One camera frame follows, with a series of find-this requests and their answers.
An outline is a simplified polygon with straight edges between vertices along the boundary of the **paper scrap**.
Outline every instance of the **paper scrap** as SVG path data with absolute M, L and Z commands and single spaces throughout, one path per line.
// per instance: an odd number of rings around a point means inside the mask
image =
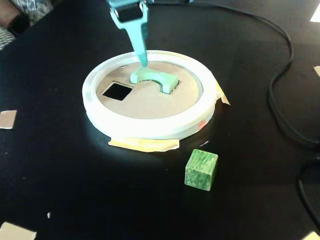
M 0 112 L 0 129 L 12 129 L 14 127 L 17 110 Z
M 37 232 L 4 222 L 0 228 L 0 240 L 34 240 Z
M 315 66 L 314 70 L 318 74 L 318 76 L 320 77 L 320 66 Z
M 303 240 L 320 240 L 320 236 L 318 236 L 318 234 L 316 234 L 313 231 L 308 236 L 306 236 Z
M 157 140 L 132 137 L 112 138 L 108 144 L 115 147 L 137 150 L 145 153 L 166 152 L 177 149 L 180 146 L 180 142 L 177 139 Z

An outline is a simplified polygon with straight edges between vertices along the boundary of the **cardboard piece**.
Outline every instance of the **cardboard piece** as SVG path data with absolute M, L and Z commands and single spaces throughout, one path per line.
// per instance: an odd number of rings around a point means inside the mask
M 14 127 L 17 110 L 0 112 L 0 129 L 12 129 Z
M 0 228 L 0 240 L 34 240 L 37 233 L 22 227 L 4 222 Z

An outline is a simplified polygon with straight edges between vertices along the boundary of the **square hole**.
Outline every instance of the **square hole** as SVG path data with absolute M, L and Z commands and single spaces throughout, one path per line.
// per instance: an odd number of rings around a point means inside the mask
M 113 83 L 104 93 L 103 96 L 106 96 L 111 99 L 116 99 L 122 101 L 126 96 L 132 91 L 132 88 L 120 85 L 118 83 Z

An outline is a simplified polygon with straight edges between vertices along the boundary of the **patterned fabric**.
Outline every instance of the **patterned fabric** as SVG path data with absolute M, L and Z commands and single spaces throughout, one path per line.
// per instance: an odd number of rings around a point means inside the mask
M 11 43 L 15 37 L 5 28 L 0 26 L 0 50 Z

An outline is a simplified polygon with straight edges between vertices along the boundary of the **white circular ring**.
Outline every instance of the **white circular ring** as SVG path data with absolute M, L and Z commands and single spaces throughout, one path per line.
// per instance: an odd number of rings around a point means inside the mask
M 131 137 L 142 139 L 170 139 L 172 136 L 187 131 L 185 138 L 198 130 L 194 129 L 201 121 L 211 118 L 217 98 L 216 79 L 211 71 L 199 61 L 183 54 L 148 50 L 150 62 L 165 62 L 183 67 L 193 73 L 201 82 L 203 93 L 189 109 L 173 116 L 157 119 L 138 119 L 120 115 L 106 108 L 98 99 L 97 87 L 110 72 L 121 66 L 138 63 L 134 52 L 112 57 L 95 67 L 86 77 L 82 87 L 83 104 L 92 124 L 109 137 Z

